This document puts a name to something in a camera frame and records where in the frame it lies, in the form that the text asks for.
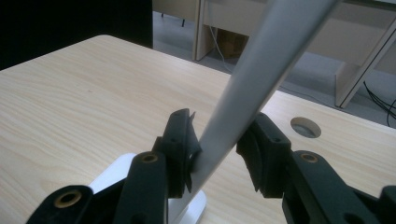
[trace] white tube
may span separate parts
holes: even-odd
[[[227,156],[338,2],[276,0],[266,6],[200,139],[203,153],[195,162],[192,193],[170,204],[171,223]]]

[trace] wood grain surface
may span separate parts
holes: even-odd
[[[0,222],[23,223],[56,189],[88,185],[117,157],[151,150],[175,110],[196,112],[199,137],[228,78],[106,35],[0,71]],[[396,185],[395,130],[282,92],[264,112],[293,150],[322,155],[349,185],[374,196]],[[321,137],[297,134],[296,117]],[[286,222],[281,200],[254,191],[234,150],[204,191],[202,223]]]

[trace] black cable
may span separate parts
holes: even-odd
[[[396,106],[395,106],[396,100],[394,100],[393,103],[390,105],[387,102],[381,100],[372,91],[370,91],[370,89],[367,87],[365,81],[363,82],[363,84],[364,84],[364,87],[366,88],[367,92],[369,93],[369,96],[373,100],[373,102],[376,105],[378,105],[379,107],[381,107],[381,109],[383,109],[385,112],[387,112],[387,124],[390,127],[390,125],[389,125],[389,116],[391,116],[394,119],[396,119],[396,114],[392,111],[392,109],[396,109]]]
[[[387,124],[388,124],[388,126],[390,127],[390,125],[389,125],[389,112],[392,110],[392,108],[394,108],[394,104],[396,103],[396,100],[394,100],[393,101],[393,103],[392,103],[392,105],[389,107],[389,111],[388,111],[388,114],[387,114]]]

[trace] hole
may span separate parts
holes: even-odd
[[[81,192],[76,189],[70,190],[64,194],[61,194],[54,202],[55,207],[57,208],[66,208],[75,203],[77,203],[81,199]]]
[[[291,128],[300,135],[308,138],[317,138],[321,135],[320,127],[312,120],[294,118],[290,122]]]
[[[307,161],[307,162],[313,162],[314,163],[314,162],[318,161],[318,158],[316,156],[311,155],[311,154],[304,153],[304,154],[301,154],[300,157],[303,160]]]
[[[358,217],[354,214],[350,214],[350,213],[344,214],[344,220],[350,224],[363,224],[364,223],[364,221],[360,217]]]
[[[156,155],[147,155],[147,156],[142,158],[142,161],[143,162],[147,162],[147,163],[154,162],[156,160],[158,160],[158,157]]]
[[[147,216],[144,213],[138,213],[132,216],[131,224],[144,224],[147,222]]]

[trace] cardboard box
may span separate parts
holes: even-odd
[[[248,36],[218,29],[217,41],[224,58],[238,58],[244,51]]]

